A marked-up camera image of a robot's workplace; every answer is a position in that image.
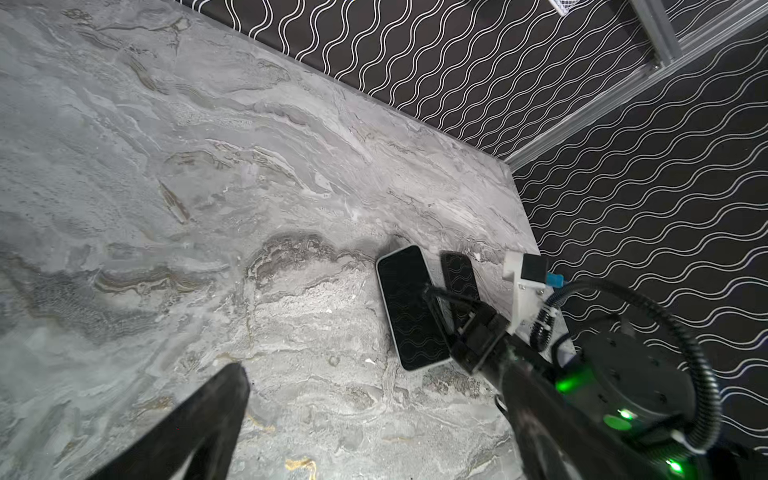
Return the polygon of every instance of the wall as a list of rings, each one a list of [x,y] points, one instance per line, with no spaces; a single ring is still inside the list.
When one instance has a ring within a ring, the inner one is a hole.
[[[183,0],[505,157],[646,63],[627,0]]]
[[[667,307],[717,371],[724,433],[768,453],[768,33],[754,25],[515,173],[541,252]],[[570,330],[626,308],[569,300]],[[646,345],[686,368],[665,332]]]
[[[399,368],[373,266],[465,251],[508,314],[505,166],[173,2],[4,2],[0,65],[0,478],[87,478],[233,361],[231,479],[521,474],[486,384]]]

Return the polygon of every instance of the gray marble surface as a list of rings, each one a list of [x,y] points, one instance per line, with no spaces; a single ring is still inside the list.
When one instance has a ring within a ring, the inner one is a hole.
[[[404,372],[373,264],[536,246],[495,159],[161,0],[0,5],[0,478],[83,478],[231,361],[231,478],[518,478],[492,391]]]

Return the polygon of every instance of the black and white wavy curtain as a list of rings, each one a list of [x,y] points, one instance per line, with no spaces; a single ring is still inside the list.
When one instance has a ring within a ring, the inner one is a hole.
[[[183,0],[504,157],[650,59],[627,0]]]
[[[720,378],[724,434],[768,453],[768,23],[754,25],[515,174],[541,252],[667,307]],[[569,300],[573,333],[626,307]],[[686,365],[656,323],[646,345]]]

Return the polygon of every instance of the smartphone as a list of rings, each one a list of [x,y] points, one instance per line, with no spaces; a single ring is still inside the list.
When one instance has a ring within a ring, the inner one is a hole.
[[[389,328],[403,369],[412,371],[450,358],[443,332],[422,297],[432,285],[422,249],[411,245],[376,261]]]
[[[445,279],[445,288],[452,293],[468,296],[473,300],[480,300],[478,284],[475,280],[475,271],[472,269],[472,261],[463,253],[441,252],[440,265]],[[469,309],[451,303],[451,317],[454,328],[459,328],[469,320]]]

